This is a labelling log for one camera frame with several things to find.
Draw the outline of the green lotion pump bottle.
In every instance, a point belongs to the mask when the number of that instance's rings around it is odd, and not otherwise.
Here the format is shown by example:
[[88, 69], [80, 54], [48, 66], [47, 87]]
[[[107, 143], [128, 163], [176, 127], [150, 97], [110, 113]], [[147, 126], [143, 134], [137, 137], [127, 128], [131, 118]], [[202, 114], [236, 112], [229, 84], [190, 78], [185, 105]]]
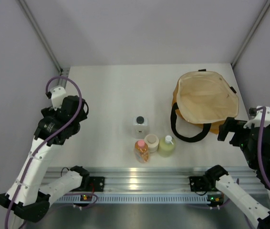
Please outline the green lotion pump bottle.
[[158, 153], [161, 157], [169, 157], [173, 154], [176, 141], [171, 135], [166, 135], [159, 140]]

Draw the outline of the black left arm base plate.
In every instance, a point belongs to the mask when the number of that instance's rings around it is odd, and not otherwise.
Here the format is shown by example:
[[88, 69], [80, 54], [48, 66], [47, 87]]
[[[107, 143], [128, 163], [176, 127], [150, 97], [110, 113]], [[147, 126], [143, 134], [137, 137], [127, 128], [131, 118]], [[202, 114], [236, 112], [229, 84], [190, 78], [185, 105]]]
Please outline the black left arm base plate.
[[89, 192], [103, 192], [105, 185], [105, 177], [90, 177], [87, 191]]

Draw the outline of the white cream bottle beige cap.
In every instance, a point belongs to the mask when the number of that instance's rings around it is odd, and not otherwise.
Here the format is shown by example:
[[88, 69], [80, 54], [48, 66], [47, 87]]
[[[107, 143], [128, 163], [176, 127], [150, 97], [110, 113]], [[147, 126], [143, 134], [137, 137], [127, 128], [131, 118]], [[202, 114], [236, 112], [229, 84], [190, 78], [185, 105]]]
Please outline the white cream bottle beige cap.
[[159, 138], [155, 134], [148, 134], [144, 138], [150, 153], [155, 153], [158, 150]]

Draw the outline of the orange canvas bag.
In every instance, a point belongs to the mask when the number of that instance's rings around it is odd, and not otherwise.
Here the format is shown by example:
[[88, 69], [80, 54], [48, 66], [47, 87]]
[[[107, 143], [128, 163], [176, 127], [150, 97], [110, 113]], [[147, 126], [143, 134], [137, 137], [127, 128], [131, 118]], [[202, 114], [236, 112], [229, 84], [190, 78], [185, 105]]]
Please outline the orange canvas bag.
[[[219, 133], [219, 126], [228, 117], [237, 117], [239, 98], [236, 90], [224, 77], [205, 69], [182, 75], [173, 91], [170, 114], [171, 130], [175, 137], [195, 143], [203, 140], [209, 132]], [[177, 131], [177, 118], [202, 128], [193, 137], [186, 137]]]

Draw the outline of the white bottle black cap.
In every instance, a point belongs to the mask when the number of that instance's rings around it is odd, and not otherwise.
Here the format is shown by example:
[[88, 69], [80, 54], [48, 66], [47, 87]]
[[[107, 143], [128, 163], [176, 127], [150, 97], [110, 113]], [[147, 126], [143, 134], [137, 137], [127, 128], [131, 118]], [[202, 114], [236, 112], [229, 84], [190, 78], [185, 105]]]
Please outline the white bottle black cap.
[[135, 139], [144, 139], [148, 134], [149, 124], [148, 119], [143, 116], [133, 118], [133, 135]]

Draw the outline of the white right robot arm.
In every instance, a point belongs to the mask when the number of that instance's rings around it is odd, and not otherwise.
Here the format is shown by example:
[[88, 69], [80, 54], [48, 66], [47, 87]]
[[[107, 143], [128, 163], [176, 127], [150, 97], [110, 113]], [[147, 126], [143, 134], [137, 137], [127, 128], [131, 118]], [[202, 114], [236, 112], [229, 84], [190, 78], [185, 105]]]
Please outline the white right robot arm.
[[[270, 199], [270, 125], [245, 127], [245, 121], [229, 117], [219, 127], [218, 140], [224, 141], [229, 132], [234, 134], [230, 141], [240, 147], [250, 169], [267, 189]], [[270, 209], [261, 205], [241, 188], [222, 166], [216, 165], [203, 175], [205, 186], [224, 193], [247, 217], [256, 229], [270, 229]]]

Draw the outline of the orange liquid bottle pink cap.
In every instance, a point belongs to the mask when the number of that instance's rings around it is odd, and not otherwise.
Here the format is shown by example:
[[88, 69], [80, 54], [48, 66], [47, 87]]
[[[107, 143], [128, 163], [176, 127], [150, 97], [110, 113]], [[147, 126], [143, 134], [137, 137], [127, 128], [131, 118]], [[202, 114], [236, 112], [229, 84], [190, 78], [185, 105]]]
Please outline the orange liquid bottle pink cap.
[[134, 154], [140, 163], [147, 163], [150, 158], [150, 152], [147, 143], [144, 140], [138, 140], [134, 146]]

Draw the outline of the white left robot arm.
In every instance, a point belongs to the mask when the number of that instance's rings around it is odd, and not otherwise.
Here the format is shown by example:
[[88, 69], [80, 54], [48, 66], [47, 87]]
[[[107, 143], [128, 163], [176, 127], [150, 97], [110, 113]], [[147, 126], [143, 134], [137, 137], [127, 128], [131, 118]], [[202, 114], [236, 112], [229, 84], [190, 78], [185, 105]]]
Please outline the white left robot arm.
[[45, 173], [67, 139], [80, 130], [80, 122], [87, 119], [87, 102], [69, 95], [58, 109], [41, 110], [43, 118], [34, 132], [29, 155], [12, 187], [0, 194], [0, 205], [19, 218], [39, 222], [50, 206], [70, 191], [86, 190], [90, 185], [89, 172], [73, 166], [64, 176], [43, 186]]

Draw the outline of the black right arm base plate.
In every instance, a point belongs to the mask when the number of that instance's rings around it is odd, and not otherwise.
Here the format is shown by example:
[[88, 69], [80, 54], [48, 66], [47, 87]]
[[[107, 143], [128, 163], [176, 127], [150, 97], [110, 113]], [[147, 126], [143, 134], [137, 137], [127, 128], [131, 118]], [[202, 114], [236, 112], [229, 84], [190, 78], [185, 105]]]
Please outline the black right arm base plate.
[[189, 177], [190, 190], [192, 192], [210, 192], [218, 191], [209, 180], [204, 176], [191, 176]]

